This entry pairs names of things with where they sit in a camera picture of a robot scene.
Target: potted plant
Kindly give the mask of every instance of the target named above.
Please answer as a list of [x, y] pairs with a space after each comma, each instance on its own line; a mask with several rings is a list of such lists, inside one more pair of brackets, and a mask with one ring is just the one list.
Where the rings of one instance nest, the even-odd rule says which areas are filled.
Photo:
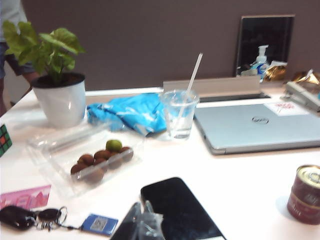
[[85, 76], [66, 72], [75, 67], [72, 54], [84, 52], [77, 36], [66, 28], [37, 34], [30, 22], [19, 22], [19, 32], [12, 22], [2, 26], [9, 46], [5, 54], [14, 54], [20, 65], [32, 62], [40, 75], [46, 72], [31, 86], [48, 121], [59, 128], [80, 123], [86, 109]]

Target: gray wall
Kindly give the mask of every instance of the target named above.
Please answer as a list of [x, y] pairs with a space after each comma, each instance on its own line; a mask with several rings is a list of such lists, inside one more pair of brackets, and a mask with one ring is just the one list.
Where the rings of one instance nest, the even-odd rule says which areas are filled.
[[234, 75], [243, 15], [295, 14], [287, 79], [320, 71], [319, 0], [25, 0], [36, 30], [66, 27], [86, 49], [76, 68], [87, 90], [162, 86]]

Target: rubik's cube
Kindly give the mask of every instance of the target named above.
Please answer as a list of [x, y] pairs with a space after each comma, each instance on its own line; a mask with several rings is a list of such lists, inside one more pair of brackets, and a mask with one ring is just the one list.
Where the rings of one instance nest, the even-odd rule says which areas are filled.
[[12, 141], [7, 131], [6, 125], [0, 127], [0, 157], [11, 147]]

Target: white flower pot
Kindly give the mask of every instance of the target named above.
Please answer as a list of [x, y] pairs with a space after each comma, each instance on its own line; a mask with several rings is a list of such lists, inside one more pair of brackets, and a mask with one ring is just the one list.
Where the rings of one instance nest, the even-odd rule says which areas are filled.
[[85, 116], [85, 80], [62, 87], [32, 86], [48, 121], [57, 128], [79, 124]]

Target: water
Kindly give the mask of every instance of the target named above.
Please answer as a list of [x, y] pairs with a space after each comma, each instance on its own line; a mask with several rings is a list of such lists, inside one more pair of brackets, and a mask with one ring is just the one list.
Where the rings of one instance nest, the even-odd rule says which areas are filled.
[[171, 138], [174, 139], [187, 139], [190, 136], [193, 117], [181, 117], [178, 122], [177, 118], [167, 121], [168, 133]]

